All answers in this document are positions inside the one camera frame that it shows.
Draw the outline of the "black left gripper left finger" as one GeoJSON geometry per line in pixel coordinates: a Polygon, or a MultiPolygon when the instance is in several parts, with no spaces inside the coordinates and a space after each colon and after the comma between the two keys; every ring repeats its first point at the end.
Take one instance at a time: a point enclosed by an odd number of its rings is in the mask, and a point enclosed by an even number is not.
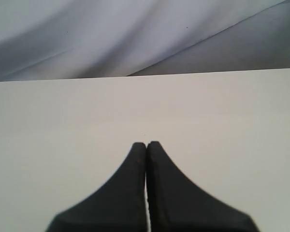
{"type": "Polygon", "coordinates": [[[112,177],[92,195],[57,214],[49,232],[145,232],[144,143],[134,143],[112,177]]]}

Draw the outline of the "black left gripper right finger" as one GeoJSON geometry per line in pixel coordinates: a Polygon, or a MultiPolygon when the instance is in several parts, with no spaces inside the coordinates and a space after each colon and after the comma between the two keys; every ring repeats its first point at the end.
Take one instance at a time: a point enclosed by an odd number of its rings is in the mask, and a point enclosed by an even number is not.
{"type": "Polygon", "coordinates": [[[153,232],[257,232],[252,218],[194,184],[159,142],[146,150],[146,185],[153,232]]]}

